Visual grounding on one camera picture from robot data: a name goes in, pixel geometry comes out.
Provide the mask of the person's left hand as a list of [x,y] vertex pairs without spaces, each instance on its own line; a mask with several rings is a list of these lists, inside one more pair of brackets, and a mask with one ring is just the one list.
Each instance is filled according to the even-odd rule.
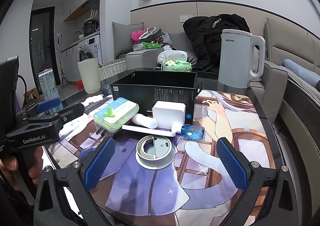
[[[29,177],[32,179],[35,185],[38,185],[41,178],[42,167],[43,167],[43,149],[42,147],[37,147],[34,151],[34,159],[35,164],[29,169]],[[4,176],[8,180],[9,184],[13,187],[15,191],[21,191],[20,187],[18,186],[13,172],[18,170],[18,161],[15,157],[1,159],[1,171],[3,172]]]

